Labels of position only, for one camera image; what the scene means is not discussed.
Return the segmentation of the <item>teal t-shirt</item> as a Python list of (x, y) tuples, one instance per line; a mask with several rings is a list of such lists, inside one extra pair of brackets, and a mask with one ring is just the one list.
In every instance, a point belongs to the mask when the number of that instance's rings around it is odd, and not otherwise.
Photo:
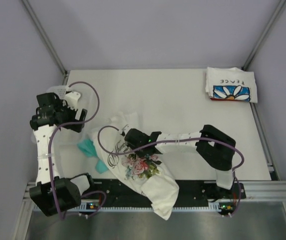
[(96, 152), (96, 148), (93, 144), (93, 141), (91, 139), (85, 139), (82, 142), (77, 144), (77, 147), (79, 150), (87, 157), (89, 158), (97, 158), (97, 163), (95, 166), (95, 170), (99, 173), (105, 173), (108, 171), (108, 167), (106, 164), (98, 157), (98, 154)]

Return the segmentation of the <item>white floral print t-shirt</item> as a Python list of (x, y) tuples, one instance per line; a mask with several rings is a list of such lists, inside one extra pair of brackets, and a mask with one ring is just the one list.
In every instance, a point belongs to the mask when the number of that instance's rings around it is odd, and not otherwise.
[(119, 134), (120, 130), (139, 126), (137, 113), (120, 112), (109, 119), (107, 128), (91, 129), (88, 136), (107, 169), (127, 187), (148, 198), (154, 213), (168, 220), (178, 197), (178, 184), (158, 155), (140, 157), (130, 153), (130, 147)]

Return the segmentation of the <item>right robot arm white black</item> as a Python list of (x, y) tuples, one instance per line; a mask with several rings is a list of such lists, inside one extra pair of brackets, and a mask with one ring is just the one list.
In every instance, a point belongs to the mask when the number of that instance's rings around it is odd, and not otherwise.
[(123, 130), (125, 143), (139, 157), (163, 155), (173, 152), (198, 153), (216, 172), (216, 192), (222, 198), (229, 197), (235, 190), (232, 161), (236, 141), (216, 127), (206, 124), (199, 132), (169, 134), (154, 131), (149, 135), (138, 129)]

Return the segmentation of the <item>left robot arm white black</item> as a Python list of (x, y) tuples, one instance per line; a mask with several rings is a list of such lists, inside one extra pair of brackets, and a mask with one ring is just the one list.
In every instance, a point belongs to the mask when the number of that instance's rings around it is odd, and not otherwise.
[(96, 186), (88, 173), (72, 178), (63, 176), (59, 138), (62, 129), (80, 133), (87, 110), (79, 109), (81, 93), (69, 90), (60, 98), (54, 92), (37, 95), (38, 107), (30, 120), (37, 145), (38, 171), (30, 198), (46, 215), (80, 206), (81, 196), (91, 198)]

